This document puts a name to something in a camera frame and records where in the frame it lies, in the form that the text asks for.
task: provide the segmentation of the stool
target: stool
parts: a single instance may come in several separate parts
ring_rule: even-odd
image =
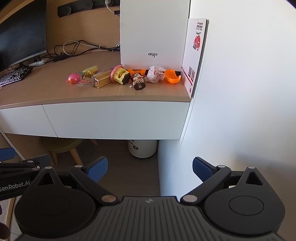
[[[51,152],[52,159],[56,165],[58,165],[57,153],[63,153],[69,151],[75,160],[77,165],[82,165],[83,163],[80,156],[76,150],[76,147],[83,141],[83,139],[73,139],[73,138],[59,138],[59,137],[41,137],[43,145]],[[98,145],[97,141],[91,139],[94,145]]]

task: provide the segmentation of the white cable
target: white cable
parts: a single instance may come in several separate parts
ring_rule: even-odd
[[[106,7],[107,7],[111,12],[113,12],[113,14],[115,14],[114,11],[113,11],[111,8],[109,8],[108,5],[106,5]]]
[[[81,44],[81,45],[84,45],[84,46],[87,46],[87,47],[92,47],[92,48],[96,48],[96,47],[98,47],[98,46],[95,46],[95,45],[83,44],[83,43],[78,42],[78,41],[76,41],[76,40],[68,40],[68,41],[66,41],[66,42],[63,44],[63,51],[64,51],[64,53],[65,53],[66,55],[68,55],[68,56],[72,56],[72,54],[69,54],[69,53],[67,53],[67,52],[65,51],[65,44],[68,43],[68,42],[75,42],[75,43],[79,43],[79,44]]]

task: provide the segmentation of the poster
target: poster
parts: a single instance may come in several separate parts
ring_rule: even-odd
[[[189,97],[191,97],[194,84],[198,79],[196,75],[200,62],[206,21],[206,18],[190,18],[188,20],[181,76]]]

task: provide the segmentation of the white desk drawer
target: white desk drawer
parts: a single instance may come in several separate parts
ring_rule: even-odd
[[[0,110],[0,129],[4,133],[56,137],[42,105]]]
[[[179,139],[189,103],[110,101],[43,107],[58,137]]]

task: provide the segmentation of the wooden stool leg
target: wooden stool leg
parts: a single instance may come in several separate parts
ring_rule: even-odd
[[[72,150],[70,150],[70,153],[71,153],[72,157],[74,158],[74,160],[76,161],[76,164],[83,166],[83,163],[80,159],[80,156],[78,155],[76,148],[73,148]]]
[[[91,142],[92,142],[95,146],[98,146],[98,145],[99,145],[98,142],[97,142],[97,140],[95,140],[95,139],[91,139]]]
[[[53,159],[54,163],[55,163],[56,165],[58,165],[59,162],[58,162],[58,160],[57,160],[57,154],[56,154],[55,152],[53,152],[53,151],[51,151],[51,153],[52,153],[52,159]]]

